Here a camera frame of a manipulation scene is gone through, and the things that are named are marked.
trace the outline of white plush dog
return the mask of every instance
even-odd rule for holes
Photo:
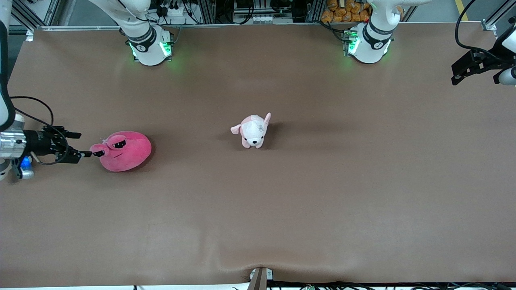
[[[231,133],[242,135],[242,145],[245,148],[251,146],[260,148],[263,145],[263,138],[267,132],[269,125],[270,113],[265,116],[265,119],[258,115],[252,115],[245,118],[242,123],[231,128]]]

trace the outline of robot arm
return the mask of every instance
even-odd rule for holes
[[[510,27],[495,41],[493,48],[484,51],[473,48],[452,66],[451,83],[456,86],[464,78],[490,70],[500,70],[493,76],[495,84],[516,85],[516,26]]]
[[[7,94],[7,27],[11,20],[12,0],[2,1],[0,6],[0,132],[11,126],[14,121],[14,107]]]
[[[171,34],[147,21],[151,0],[90,0],[108,14],[129,39],[135,59],[155,66],[172,55]]]
[[[387,53],[391,36],[400,21],[396,7],[400,5],[422,5],[432,0],[367,0],[373,8],[368,23],[360,23],[351,28],[357,31],[349,54],[363,63],[378,62]]]

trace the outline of power strip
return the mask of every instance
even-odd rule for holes
[[[179,9],[168,9],[168,16],[183,16],[185,7],[181,6]]]

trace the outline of gray floor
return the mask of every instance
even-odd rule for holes
[[[459,18],[454,0],[434,0],[418,6],[409,22],[453,22]]]
[[[70,17],[69,26],[111,26],[113,19],[92,2],[77,0]]]

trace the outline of black cable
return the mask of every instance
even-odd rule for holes
[[[39,102],[41,103],[43,106],[45,106],[49,112],[50,112],[50,125],[54,125],[54,112],[52,112],[52,109],[50,108],[50,106],[48,106],[44,101],[38,99],[38,98],[35,98],[33,96],[24,96],[24,95],[21,95],[21,96],[12,96],[11,99],[28,99],[28,100],[33,100],[33,101],[36,101],[36,102]]]
[[[249,0],[249,2],[252,4],[251,6],[249,6],[249,12],[247,13],[247,16],[244,18],[244,21],[240,22],[240,23],[236,23],[234,21],[232,21],[230,19],[230,17],[228,16],[228,10],[226,9],[228,7],[228,4],[230,3],[230,0],[225,0],[224,1],[224,6],[222,7],[223,11],[224,11],[224,16],[226,17],[226,19],[228,20],[229,23],[233,23],[233,24],[239,24],[239,25],[243,25],[243,24],[246,24],[249,20],[251,20],[251,18],[253,17],[253,13],[254,13],[254,1],[253,0]]]
[[[276,13],[283,14],[283,13],[290,13],[290,12],[292,12],[292,4],[291,4],[290,7],[283,6],[283,8],[285,8],[285,9],[282,9],[282,7],[279,6],[279,0],[271,0],[269,6]]]
[[[461,288],[461,287],[468,287],[468,286],[475,286],[475,287],[479,287],[479,288],[485,288],[487,290],[496,290],[496,286],[489,286],[489,285],[485,285],[485,284],[482,284],[482,283],[476,283],[476,282],[466,283],[464,285],[460,285],[460,286],[457,286],[457,287],[451,287],[451,288],[449,288],[449,290],[455,290],[455,289],[458,289],[458,288]]]
[[[187,0],[182,0],[183,1],[183,6],[185,7],[185,10],[186,10],[186,14],[188,14],[188,16],[196,23],[196,24],[201,24],[200,21],[197,20],[197,18],[194,18],[194,11],[192,10],[192,5],[190,3],[189,7],[190,7],[190,11],[188,11],[188,5],[187,5]]]
[[[469,2],[466,7],[464,7],[464,10],[460,13],[459,15],[459,19],[457,20],[457,23],[455,24],[455,42],[462,48],[464,49],[467,49],[467,50],[474,50],[474,51],[479,51],[479,52],[483,52],[487,55],[489,55],[490,57],[496,59],[497,61],[499,62],[502,62],[502,63],[510,63],[512,64],[512,61],[511,62],[507,62],[499,57],[497,57],[496,55],[490,53],[489,51],[485,50],[485,49],[481,49],[479,47],[476,47],[476,46],[470,46],[470,45],[465,45],[465,44],[462,44],[459,40],[459,25],[460,23],[462,22],[462,17],[464,16],[464,14],[466,14],[466,11],[471,7],[471,5],[473,3],[475,3],[476,0],[471,0],[471,2]]]
[[[333,27],[331,27],[331,25],[330,25],[330,24],[328,24],[328,26],[327,26],[324,22],[319,21],[319,20],[314,20],[314,21],[312,21],[312,22],[314,22],[314,23],[319,23],[319,24],[320,24],[320,25],[322,25],[324,28],[326,28],[326,29],[330,30],[330,31],[333,33],[333,35],[334,35],[337,39],[339,39],[340,41],[342,41],[342,42],[350,42],[349,40],[345,40],[345,39],[341,38],[341,37],[337,34],[337,33],[341,33],[341,34],[343,34],[343,33],[344,33],[344,30],[338,30],[338,29],[336,29],[336,28],[333,28]]]
[[[43,125],[48,126],[48,127],[49,127],[49,128],[51,128],[51,129],[53,129],[53,130],[54,130],[54,131],[56,131],[59,135],[61,135],[61,137],[63,138],[63,140],[64,140],[64,142],[65,142],[65,144],[66,144],[66,148],[64,149],[64,153],[63,153],[63,155],[62,155],[59,159],[57,159],[57,160],[56,160],[56,161],[54,161],[54,162],[50,162],[50,163],[38,162],[38,164],[46,165],[46,166],[48,166],[48,165],[54,165],[54,164],[58,164],[59,162],[63,161],[63,160],[68,156],[68,153],[70,152],[70,146],[68,145],[68,141],[66,140],[66,137],[64,136],[64,134],[63,134],[61,131],[59,131],[58,129],[56,129],[54,126],[52,126],[52,125],[48,124],[47,122],[42,121],[42,120],[40,120],[40,119],[38,119],[38,118],[36,118],[36,117],[33,117],[33,116],[31,116],[31,115],[29,115],[29,114],[25,113],[24,111],[22,111],[22,110],[18,109],[18,108],[15,108],[15,110],[16,110],[17,112],[19,112],[19,113],[21,113],[21,114],[24,114],[25,116],[27,116],[27,117],[29,117],[29,118],[33,119],[33,120],[35,120],[35,121],[38,121],[38,122],[42,123]]]

